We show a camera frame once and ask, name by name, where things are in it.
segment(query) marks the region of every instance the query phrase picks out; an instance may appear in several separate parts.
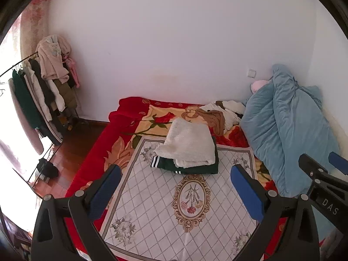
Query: white mat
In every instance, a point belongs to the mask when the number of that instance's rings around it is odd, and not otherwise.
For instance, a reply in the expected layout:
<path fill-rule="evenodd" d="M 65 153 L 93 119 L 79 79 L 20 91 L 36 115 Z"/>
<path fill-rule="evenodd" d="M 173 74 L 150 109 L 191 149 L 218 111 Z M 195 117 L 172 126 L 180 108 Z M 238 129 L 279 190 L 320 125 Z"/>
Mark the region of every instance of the white mat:
<path fill-rule="evenodd" d="M 230 180 L 241 164 L 256 177 L 251 148 L 218 145 L 219 173 L 182 175 L 151 168 L 163 138 L 142 137 L 100 234 L 126 260 L 232 260 L 255 230 Z"/>

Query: white wall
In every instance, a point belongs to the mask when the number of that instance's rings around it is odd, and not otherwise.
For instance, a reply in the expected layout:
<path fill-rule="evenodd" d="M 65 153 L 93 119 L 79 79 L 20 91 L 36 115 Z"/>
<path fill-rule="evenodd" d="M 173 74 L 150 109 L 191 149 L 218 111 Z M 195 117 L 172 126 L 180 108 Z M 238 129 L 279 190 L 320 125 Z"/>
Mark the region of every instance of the white wall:
<path fill-rule="evenodd" d="M 276 62 L 300 83 L 315 39 L 315 0 L 52 0 L 50 32 L 71 43 L 82 116 L 107 120 L 120 98 L 244 99 L 248 69 Z"/>
<path fill-rule="evenodd" d="M 323 104 L 348 134 L 348 40 L 328 10 L 316 0 L 316 34 L 307 85 L 317 85 Z"/>

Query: folded green garment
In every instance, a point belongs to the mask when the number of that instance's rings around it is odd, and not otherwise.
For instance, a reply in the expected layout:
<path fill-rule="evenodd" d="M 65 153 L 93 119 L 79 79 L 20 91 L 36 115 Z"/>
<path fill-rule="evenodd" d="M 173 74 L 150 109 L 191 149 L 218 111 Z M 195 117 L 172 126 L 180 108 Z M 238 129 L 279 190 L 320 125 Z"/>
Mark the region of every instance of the folded green garment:
<path fill-rule="evenodd" d="M 167 171 L 175 172 L 177 174 L 217 174 L 219 170 L 219 156 L 216 147 L 216 140 L 213 137 L 215 144 L 215 163 L 211 165 L 203 165 L 191 168 L 177 167 L 173 159 L 163 158 L 160 156 L 154 156 L 152 159 L 151 167 L 164 169 Z"/>

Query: pink plush toy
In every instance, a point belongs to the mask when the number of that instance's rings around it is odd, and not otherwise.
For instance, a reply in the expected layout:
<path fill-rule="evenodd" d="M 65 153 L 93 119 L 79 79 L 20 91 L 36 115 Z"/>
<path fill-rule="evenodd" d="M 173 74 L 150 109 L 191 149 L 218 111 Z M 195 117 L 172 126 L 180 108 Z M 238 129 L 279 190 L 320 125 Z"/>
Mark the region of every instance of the pink plush toy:
<path fill-rule="evenodd" d="M 253 84 L 250 85 L 251 92 L 256 93 L 262 86 L 266 85 L 269 80 L 256 80 Z"/>

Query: blue gripper pad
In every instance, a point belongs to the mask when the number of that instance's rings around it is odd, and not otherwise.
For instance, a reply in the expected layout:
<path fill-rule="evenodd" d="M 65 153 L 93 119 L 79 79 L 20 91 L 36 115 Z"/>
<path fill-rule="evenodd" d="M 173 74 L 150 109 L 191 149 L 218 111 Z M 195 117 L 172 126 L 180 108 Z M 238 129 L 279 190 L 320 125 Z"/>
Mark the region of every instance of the blue gripper pad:
<path fill-rule="evenodd" d="M 120 183 L 121 178 L 122 171 L 119 166 L 115 165 L 112 172 L 106 177 L 106 179 L 104 179 L 90 202 L 88 217 L 91 221 L 100 219 Z"/>
<path fill-rule="evenodd" d="M 231 169 L 231 181 L 248 210 L 250 217 L 261 222 L 264 216 L 264 205 L 250 183 L 252 178 L 242 166 L 234 165 Z"/>
<path fill-rule="evenodd" d="M 345 175 L 348 175 L 348 161 L 345 158 L 342 158 L 340 155 L 335 152 L 331 152 L 328 155 L 328 161 L 336 169 L 339 169 Z"/>

